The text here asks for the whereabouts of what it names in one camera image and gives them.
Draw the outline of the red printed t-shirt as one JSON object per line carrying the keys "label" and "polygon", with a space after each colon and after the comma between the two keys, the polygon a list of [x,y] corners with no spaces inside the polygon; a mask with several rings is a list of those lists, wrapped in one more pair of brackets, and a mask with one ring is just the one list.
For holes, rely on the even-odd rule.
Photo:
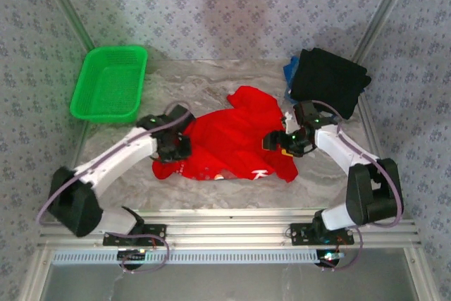
{"label": "red printed t-shirt", "polygon": [[152,164],[154,176],[164,180],[174,173],[193,180],[256,180],[277,175],[290,183],[297,174],[291,156],[281,149],[263,148],[264,137],[283,129],[275,97],[251,86],[227,96],[231,107],[200,116],[188,125],[191,155],[184,160]]}

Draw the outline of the black folded t-shirt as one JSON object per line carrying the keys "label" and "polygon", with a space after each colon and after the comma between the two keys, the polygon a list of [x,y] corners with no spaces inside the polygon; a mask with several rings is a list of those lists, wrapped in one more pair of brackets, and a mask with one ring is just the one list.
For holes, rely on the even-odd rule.
{"label": "black folded t-shirt", "polygon": [[293,61],[289,98],[323,102],[344,119],[352,116],[360,94],[371,83],[365,67],[320,48],[303,49]]}

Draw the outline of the blue folded t-shirt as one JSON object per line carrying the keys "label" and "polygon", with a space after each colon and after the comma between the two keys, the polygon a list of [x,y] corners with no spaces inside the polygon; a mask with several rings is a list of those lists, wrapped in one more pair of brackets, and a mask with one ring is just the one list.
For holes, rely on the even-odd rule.
{"label": "blue folded t-shirt", "polygon": [[296,104],[297,102],[291,98],[290,93],[292,89],[292,81],[295,76],[295,73],[297,71],[299,65],[299,58],[297,56],[293,56],[290,59],[289,64],[283,66],[283,74],[286,81],[286,88],[285,88],[285,98],[293,104]]}

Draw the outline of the green plastic basket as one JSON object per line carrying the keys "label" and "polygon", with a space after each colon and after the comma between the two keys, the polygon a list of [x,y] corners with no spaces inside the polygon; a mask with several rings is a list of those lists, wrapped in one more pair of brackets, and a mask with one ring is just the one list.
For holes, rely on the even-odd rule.
{"label": "green plastic basket", "polygon": [[132,123],[137,119],[147,67],[140,46],[104,46],[83,61],[70,113],[91,123]]}

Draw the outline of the black controller board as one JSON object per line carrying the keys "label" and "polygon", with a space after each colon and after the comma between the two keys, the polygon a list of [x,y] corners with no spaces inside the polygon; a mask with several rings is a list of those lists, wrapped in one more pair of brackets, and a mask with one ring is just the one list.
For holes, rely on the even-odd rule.
{"label": "black controller board", "polygon": [[319,260],[316,265],[329,269],[336,267],[340,260],[345,257],[345,254],[339,250],[317,250],[316,255]]}
{"label": "black controller board", "polygon": [[116,255],[120,267],[126,271],[134,271],[143,265],[144,250],[119,250]]}

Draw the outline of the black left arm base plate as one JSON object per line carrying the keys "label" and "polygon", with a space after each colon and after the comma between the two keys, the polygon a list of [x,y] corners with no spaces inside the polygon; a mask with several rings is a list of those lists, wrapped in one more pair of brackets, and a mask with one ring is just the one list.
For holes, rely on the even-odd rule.
{"label": "black left arm base plate", "polygon": [[[166,239],[166,225],[165,224],[147,224],[141,226],[136,225],[130,232],[131,235],[156,235],[160,238]],[[114,235],[113,233],[106,233],[103,238],[103,246],[141,246],[141,247],[163,247],[161,240],[153,238],[124,238]]]}

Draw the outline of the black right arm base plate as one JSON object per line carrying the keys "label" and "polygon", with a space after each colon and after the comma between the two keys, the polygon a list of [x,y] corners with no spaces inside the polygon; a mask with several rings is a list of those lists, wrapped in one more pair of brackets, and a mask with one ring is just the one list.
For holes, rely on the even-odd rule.
{"label": "black right arm base plate", "polygon": [[322,225],[313,223],[291,223],[290,239],[292,245],[353,245],[354,236],[352,232],[341,228],[329,231]]}

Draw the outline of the aluminium rail frame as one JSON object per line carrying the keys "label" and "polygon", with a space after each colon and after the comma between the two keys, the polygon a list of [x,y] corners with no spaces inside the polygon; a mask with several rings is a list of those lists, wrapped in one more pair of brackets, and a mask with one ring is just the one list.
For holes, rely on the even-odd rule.
{"label": "aluminium rail frame", "polygon": [[[137,211],[146,223],[166,224],[166,241],[171,249],[232,250],[282,249],[291,246],[291,223],[312,220],[313,209],[163,209]],[[364,249],[421,247],[415,223],[402,219],[396,227],[363,226]],[[38,247],[100,248],[103,237],[76,238],[63,226],[50,223],[41,230]]]}

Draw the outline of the aluminium corner post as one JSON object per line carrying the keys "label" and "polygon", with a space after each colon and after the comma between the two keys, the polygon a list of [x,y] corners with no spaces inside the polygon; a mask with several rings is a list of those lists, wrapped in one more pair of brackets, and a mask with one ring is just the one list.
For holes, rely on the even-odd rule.
{"label": "aluminium corner post", "polygon": [[59,8],[62,10],[64,17],[68,21],[69,26],[73,30],[75,36],[81,43],[86,52],[95,48],[94,42],[85,29],[75,7],[70,0],[55,0]]}
{"label": "aluminium corner post", "polygon": [[398,0],[381,0],[363,37],[360,39],[357,48],[352,55],[352,61],[362,64],[366,55],[370,52],[376,38],[381,33],[384,25]]}

